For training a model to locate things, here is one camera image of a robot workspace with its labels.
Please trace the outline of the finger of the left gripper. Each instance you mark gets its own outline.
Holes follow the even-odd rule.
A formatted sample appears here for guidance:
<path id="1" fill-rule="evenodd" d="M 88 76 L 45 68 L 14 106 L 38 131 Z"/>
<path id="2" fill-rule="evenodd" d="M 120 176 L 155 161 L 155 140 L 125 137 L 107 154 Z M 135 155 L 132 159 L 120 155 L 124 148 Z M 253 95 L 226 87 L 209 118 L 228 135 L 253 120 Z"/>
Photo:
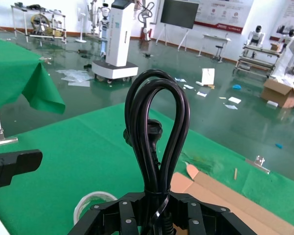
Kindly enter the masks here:
<path id="1" fill-rule="evenodd" d="M 10 185 L 15 175 L 37 170 L 42 159 L 38 149 L 0 153 L 0 188 Z"/>

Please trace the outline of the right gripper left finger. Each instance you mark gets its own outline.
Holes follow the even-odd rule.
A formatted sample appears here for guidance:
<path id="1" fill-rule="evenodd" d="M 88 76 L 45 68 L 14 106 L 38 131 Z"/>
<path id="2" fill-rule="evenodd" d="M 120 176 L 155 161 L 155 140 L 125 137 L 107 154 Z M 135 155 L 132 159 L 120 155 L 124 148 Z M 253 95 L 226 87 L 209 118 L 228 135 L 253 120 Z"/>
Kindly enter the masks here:
<path id="1" fill-rule="evenodd" d="M 91 206 L 70 235 L 138 235 L 146 215 L 144 192 L 130 192 L 116 201 Z"/>

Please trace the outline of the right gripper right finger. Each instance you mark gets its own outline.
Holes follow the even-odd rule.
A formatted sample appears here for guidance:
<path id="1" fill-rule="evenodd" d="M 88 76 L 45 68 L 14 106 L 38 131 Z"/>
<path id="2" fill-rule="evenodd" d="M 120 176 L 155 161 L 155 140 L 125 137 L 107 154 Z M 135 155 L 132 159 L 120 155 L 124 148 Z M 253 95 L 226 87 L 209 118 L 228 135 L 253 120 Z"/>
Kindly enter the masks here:
<path id="1" fill-rule="evenodd" d="M 189 235 L 254 235 L 230 209 L 202 202 L 187 193 L 170 193 L 173 224 Z"/>

